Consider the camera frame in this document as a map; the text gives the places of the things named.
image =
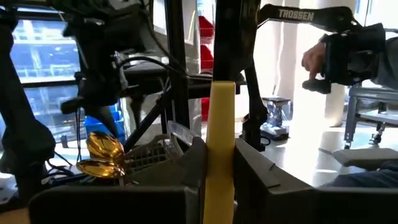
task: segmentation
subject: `glass window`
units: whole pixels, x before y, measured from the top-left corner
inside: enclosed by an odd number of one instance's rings
[[[76,97],[77,86],[28,88],[25,93],[36,119],[51,130],[57,142],[63,135],[67,136],[68,141],[76,140],[75,114],[62,114],[60,107],[62,102]],[[83,113],[80,118],[80,136],[85,139]]]
[[[193,33],[194,33],[194,24],[195,24],[195,16],[197,9],[196,1],[182,1],[183,7],[183,26],[184,26],[184,36],[185,42],[193,44]],[[156,32],[167,35],[167,27],[166,27],[166,13],[165,13],[165,4],[164,0],[154,0],[154,29]]]
[[[80,70],[78,50],[73,39],[62,37],[64,22],[19,21],[13,32],[11,59],[22,83],[74,80]],[[27,88],[26,96],[35,117],[46,125],[57,142],[62,135],[76,140],[74,114],[62,114],[62,102],[77,95],[77,86]],[[81,138],[85,138],[81,128]]]
[[[73,78],[80,70],[78,49],[63,38],[64,22],[20,21],[16,27],[11,58],[22,82]]]

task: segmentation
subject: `yellow block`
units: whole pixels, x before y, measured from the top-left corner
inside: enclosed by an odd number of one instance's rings
[[[206,145],[203,223],[231,224],[234,214],[235,82],[211,84]]]

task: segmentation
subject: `black metal frame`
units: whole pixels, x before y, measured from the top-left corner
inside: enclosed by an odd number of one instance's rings
[[[260,2],[217,1],[213,79],[233,81],[242,70],[245,71],[249,114],[244,119],[242,137],[252,147],[263,151],[260,127],[267,121],[268,111],[260,96],[253,60]]]
[[[182,4],[179,1],[168,1],[166,0],[166,17],[168,21],[167,33],[169,36],[169,49],[172,57],[176,58],[180,63],[170,62],[170,66],[175,70],[180,70],[181,67],[185,68],[185,49],[184,49],[184,34],[182,25]],[[23,12],[17,13],[18,19],[30,19],[30,20],[45,20],[45,21],[61,21],[60,15],[56,13],[42,13],[42,12]],[[188,110],[188,99],[196,97],[206,97],[210,92],[210,83],[203,83],[199,85],[193,85],[191,95],[188,95],[188,83],[186,78],[182,78],[177,74],[169,71],[171,87],[164,92],[160,97],[157,104],[146,116],[146,118],[140,124],[140,127],[133,132],[133,134],[127,139],[125,143],[125,149],[130,150],[139,138],[144,134],[147,128],[153,123],[153,121],[162,115],[162,130],[166,132],[165,125],[167,120],[176,120],[179,123],[189,127],[189,110]],[[76,81],[67,82],[38,82],[38,83],[25,83],[21,87],[25,88],[40,88],[50,86],[62,86],[62,85],[76,85]],[[66,177],[59,181],[52,182],[50,186],[60,185],[60,183],[73,182],[77,179],[84,178],[84,175],[78,177]]]

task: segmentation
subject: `metal cart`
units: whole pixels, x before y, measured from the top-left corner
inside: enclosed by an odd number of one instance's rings
[[[374,100],[379,102],[377,110],[360,112],[359,100]],[[377,122],[376,133],[370,139],[371,144],[379,144],[386,124],[398,125],[398,114],[387,113],[387,103],[398,103],[398,91],[388,88],[364,88],[353,86],[349,90],[349,103],[346,129],[344,134],[345,149],[351,147],[356,123],[359,118]]]

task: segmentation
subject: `wire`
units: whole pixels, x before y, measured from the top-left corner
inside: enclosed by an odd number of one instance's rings
[[[265,139],[265,140],[268,141],[268,143],[262,143],[264,146],[269,146],[271,144],[271,139],[269,139],[269,138],[267,138],[265,136],[262,136],[261,139]]]
[[[48,177],[58,176],[58,175],[65,175],[65,176],[70,177],[69,175],[67,175],[64,172],[54,172],[54,173],[47,174],[43,179],[48,178]]]
[[[72,163],[70,163],[66,158],[64,158],[63,156],[61,156],[59,153],[54,152],[55,155],[57,155],[59,158],[61,158],[63,161],[65,161],[69,166],[73,166]]]
[[[76,162],[81,161],[81,146],[80,146],[80,108],[75,113],[76,118],[76,141],[77,141],[77,159]]]
[[[67,175],[67,176],[73,176],[73,175],[75,175],[72,171],[70,171],[70,170],[68,170],[68,169],[66,169],[65,168],[65,166],[56,166],[56,165],[53,165],[49,160],[47,160],[47,164],[51,167],[51,169],[49,170],[49,172],[51,172],[52,170],[58,170],[58,171],[60,171],[61,173],[63,173],[63,174],[65,174],[65,175]]]
[[[188,75],[186,72],[180,71],[180,70],[176,70],[174,68],[172,68],[170,65],[166,65],[156,59],[150,58],[150,57],[146,57],[146,56],[136,56],[136,57],[131,57],[131,58],[127,58],[122,60],[120,63],[117,64],[116,66],[116,70],[119,70],[122,66],[124,66],[125,64],[129,63],[129,62],[133,62],[133,61],[138,61],[138,60],[144,60],[147,62],[151,62],[154,63],[156,65],[159,65],[163,68],[166,68],[167,70],[172,70],[174,72],[176,72],[177,74],[181,75],[184,78],[189,78],[192,80],[204,80],[204,81],[210,81],[212,79],[211,75]]]
[[[365,21],[364,21],[364,26],[366,26],[366,22],[368,21],[368,14],[370,12],[370,7],[371,7],[371,0],[368,0],[367,4],[366,4],[366,14],[365,14]]]

